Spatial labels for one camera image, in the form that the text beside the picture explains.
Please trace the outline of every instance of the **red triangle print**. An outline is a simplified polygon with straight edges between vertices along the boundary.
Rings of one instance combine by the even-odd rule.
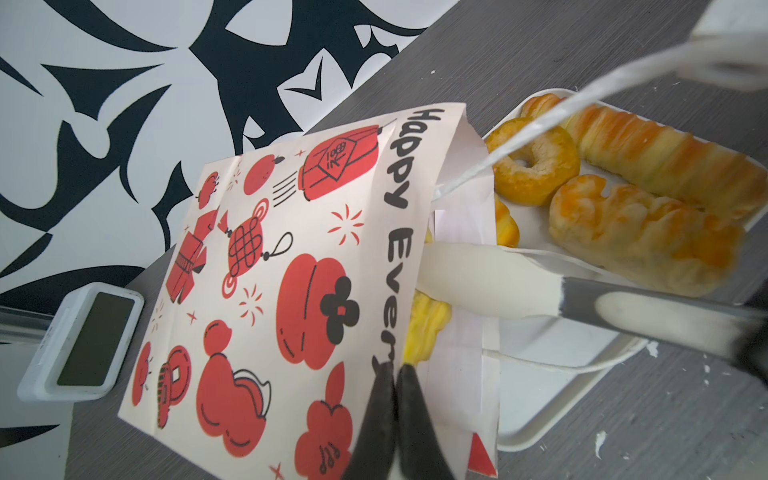
[[[485,447],[482,444],[482,440],[478,434],[472,435],[472,449],[469,451],[469,465],[467,469],[470,472],[479,473],[486,477],[498,478],[496,468],[493,466],[488,452],[485,451]]]

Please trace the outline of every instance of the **gray countertop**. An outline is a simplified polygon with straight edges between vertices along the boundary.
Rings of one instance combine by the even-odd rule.
[[[470,123],[484,134],[531,93],[579,88],[626,61],[683,41],[706,4],[463,0],[314,130],[421,104],[463,101]],[[607,101],[768,159],[768,91],[740,94],[668,76]],[[169,259],[168,253],[162,256],[129,285],[145,295],[148,306]],[[746,300],[768,277],[767,260],[764,220],[750,232],[740,269],[713,298]],[[126,366],[134,363],[150,312],[141,317]],[[117,418],[129,376],[130,367],[123,368],[107,397],[75,406],[67,478],[212,478]],[[643,352],[613,369],[537,445],[500,454],[499,478],[735,478],[768,449],[763,406],[768,391],[756,380],[720,360],[662,345],[658,358]],[[607,433],[602,460],[594,455],[599,431]]]

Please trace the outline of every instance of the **black and white wall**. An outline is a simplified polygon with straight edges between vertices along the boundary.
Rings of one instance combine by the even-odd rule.
[[[457,1],[0,2],[0,305],[126,284],[203,164],[301,135]]]

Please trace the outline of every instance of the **yellow pastry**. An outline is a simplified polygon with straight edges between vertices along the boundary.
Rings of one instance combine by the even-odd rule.
[[[402,362],[415,366],[429,360],[435,349],[437,334],[451,321],[451,314],[450,305],[433,300],[416,290],[413,294],[406,346],[402,350]]]
[[[506,121],[485,140],[488,151],[499,148],[531,121]],[[516,160],[527,161],[531,166],[525,167]],[[573,140],[565,130],[555,127],[494,165],[494,185],[496,192],[511,202],[543,205],[562,184],[577,176],[580,168]]]
[[[538,118],[561,99],[525,102],[521,115]],[[590,164],[632,184],[677,198],[719,217],[748,217],[768,200],[768,172],[740,154],[637,115],[591,105],[561,124]]]
[[[515,248],[520,243],[520,230],[509,209],[496,197],[496,243],[503,247]]]
[[[496,241],[505,247],[516,247],[520,241],[520,230],[509,215],[509,209],[496,196]],[[432,232],[427,229],[425,243],[432,243]],[[429,360],[435,349],[437,334],[451,321],[452,308],[445,302],[429,298],[416,290],[411,307],[411,323],[408,325],[406,345],[402,350],[402,361],[410,365]]]
[[[642,286],[686,296],[717,288],[736,267],[743,228],[634,185],[582,175],[558,190],[549,233],[576,257]]]

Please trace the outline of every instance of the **white timer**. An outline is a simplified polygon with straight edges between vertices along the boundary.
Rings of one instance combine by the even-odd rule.
[[[24,402],[95,400],[114,386],[144,305],[141,294],[89,283],[64,297],[18,386]]]

